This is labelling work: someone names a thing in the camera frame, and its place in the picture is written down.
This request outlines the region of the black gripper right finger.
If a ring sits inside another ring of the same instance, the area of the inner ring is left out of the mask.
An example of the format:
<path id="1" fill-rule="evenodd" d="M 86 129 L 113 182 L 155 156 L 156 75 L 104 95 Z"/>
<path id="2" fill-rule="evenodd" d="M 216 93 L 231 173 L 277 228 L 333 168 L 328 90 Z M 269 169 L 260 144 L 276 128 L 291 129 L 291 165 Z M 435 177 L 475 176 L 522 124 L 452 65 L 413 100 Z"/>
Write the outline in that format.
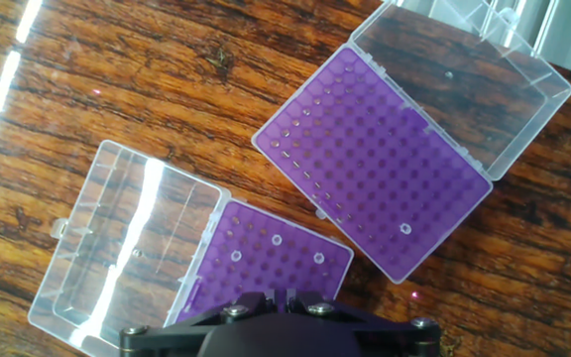
<path id="1" fill-rule="evenodd" d="M 428 317 L 391 321 L 314 291 L 288 290 L 285 313 L 311 331 L 303 337 L 332 356 L 437 356 L 440 325 Z"/>

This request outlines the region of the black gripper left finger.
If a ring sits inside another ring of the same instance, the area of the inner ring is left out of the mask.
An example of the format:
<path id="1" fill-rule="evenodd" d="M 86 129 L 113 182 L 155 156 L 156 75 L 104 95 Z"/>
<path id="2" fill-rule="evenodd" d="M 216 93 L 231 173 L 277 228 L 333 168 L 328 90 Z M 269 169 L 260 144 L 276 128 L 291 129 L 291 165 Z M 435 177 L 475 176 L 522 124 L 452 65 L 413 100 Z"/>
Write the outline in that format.
<path id="1" fill-rule="evenodd" d="M 279 290 L 243 293 L 167 327 L 139 325 L 120 332 L 120 357 L 196 356 L 217 327 L 278 311 Z"/>

